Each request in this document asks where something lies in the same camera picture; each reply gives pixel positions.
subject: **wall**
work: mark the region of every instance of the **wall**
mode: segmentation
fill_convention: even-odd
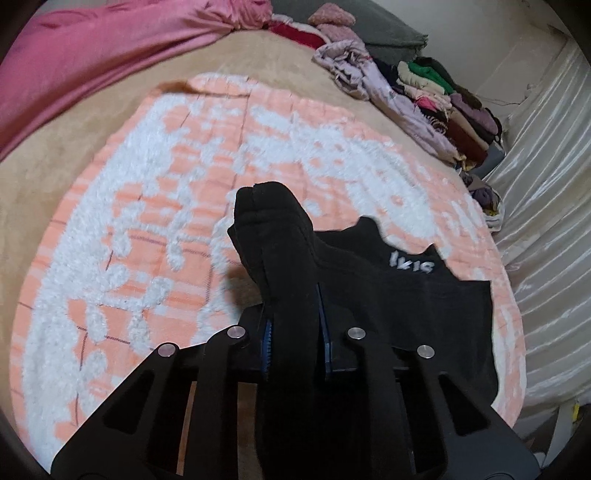
[[[519,0],[375,0],[429,35],[423,51],[454,80],[477,91],[527,28]]]
[[[538,28],[548,29],[548,25],[570,35],[569,29],[562,22],[556,12],[552,10],[544,0],[519,0],[521,7],[525,11],[525,16]]]
[[[491,76],[476,90],[484,106],[497,117],[509,115],[526,98],[558,57],[567,37],[528,25]]]

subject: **pink satin cloth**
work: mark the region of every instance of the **pink satin cloth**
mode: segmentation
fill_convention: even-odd
[[[34,17],[0,64],[0,161],[84,97],[271,19],[270,0],[135,0]]]

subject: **silver screw head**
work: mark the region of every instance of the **silver screw head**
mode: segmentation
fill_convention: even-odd
[[[417,348],[417,353],[423,358],[433,358],[435,356],[435,350],[433,350],[433,347],[429,345],[421,345]]]
[[[234,325],[228,329],[227,333],[230,338],[242,338],[244,337],[246,330],[240,325]]]
[[[361,340],[365,337],[365,330],[360,327],[353,327],[347,330],[347,335],[353,340]]]
[[[177,348],[172,343],[163,343],[158,347],[158,354],[160,356],[172,356]]]

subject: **green cloth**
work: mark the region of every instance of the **green cloth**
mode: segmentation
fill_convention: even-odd
[[[421,67],[420,65],[417,65],[413,61],[409,61],[408,68],[414,74],[419,75],[420,77],[423,77],[424,79],[432,80],[435,83],[437,83],[438,85],[441,85],[447,95],[449,95],[450,93],[453,93],[455,91],[449,83],[447,83],[445,80],[443,80],[443,78],[441,78],[441,75],[439,75],[435,70],[433,70],[432,67]]]

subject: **pink fabric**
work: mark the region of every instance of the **pink fabric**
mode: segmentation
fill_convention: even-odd
[[[357,33],[355,33],[349,27],[323,23],[318,25],[316,28],[318,28],[318,30],[320,30],[324,35],[329,37],[331,41],[352,40],[363,43],[363,40],[357,36]]]
[[[0,64],[0,160],[37,128],[117,80],[232,30],[270,0],[134,0],[33,18]]]
[[[415,104],[428,110],[432,110],[433,112],[437,112],[439,110],[437,105],[435,105],[435,102],[433,102],[433,100],[431,100],[429,97],[420,97],[415,100]]]
[[[310,16],[308,23],[310,25],[332,23],[350,27],[355,24],[355,17],[336,4],[324,4]]]

